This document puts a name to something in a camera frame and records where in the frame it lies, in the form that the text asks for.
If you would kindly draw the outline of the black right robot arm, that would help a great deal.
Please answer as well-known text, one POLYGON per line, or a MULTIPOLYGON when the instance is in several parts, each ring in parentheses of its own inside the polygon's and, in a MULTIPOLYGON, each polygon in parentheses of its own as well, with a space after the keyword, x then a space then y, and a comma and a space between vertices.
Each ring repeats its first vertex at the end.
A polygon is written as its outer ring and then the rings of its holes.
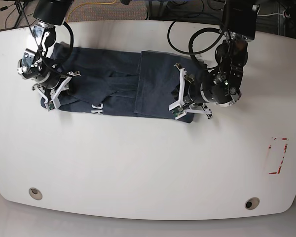
POLYGON ((80 72, 60 72, 58 69, 69 59, 74 47, 74 34, 65 21, 72 5, 72 0, 40 0, 33 17, 37 23, 32 27, 28 24, 31 35, 22 59, 18 62, 17 72, 25 80, 32 79, 48 111, 61 106, 59 95, 69 90, 69 82, 80 72), (56 41, 56 26, 65 26, 70 34, 70 47, 67 55, 59 59, 47 57, 48 49, 56 41))

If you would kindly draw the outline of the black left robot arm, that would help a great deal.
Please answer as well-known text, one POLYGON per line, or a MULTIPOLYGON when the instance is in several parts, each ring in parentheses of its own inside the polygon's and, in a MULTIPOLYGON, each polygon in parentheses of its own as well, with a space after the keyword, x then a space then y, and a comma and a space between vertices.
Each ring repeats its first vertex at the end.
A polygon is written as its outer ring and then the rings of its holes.
POLYGON ((175 102, 169 105, 169 111, 176 120, 188 114, 205 114, 211 119, 212 111, 207 106, 209 103, 229 107, 239 101, 242 96, 240 86, 243 68, 248 61, 248 43, 255 38, 259 9, 260 5, 255 0, 227 0, 220 27, 203 28, 191 36, 187 55, 200 70, 200 75, 194 77, 181 64, 175 64, 180 72, 179 84, 172 91, 175 102), (216 40, 198 52, 205 53, 216 47, 217 65, 212 68, 200 62, 196 58, 198 53, 193 50, 194 40, 206 32, 217 33, 218 39, 225 37, 221 44, 216 40))

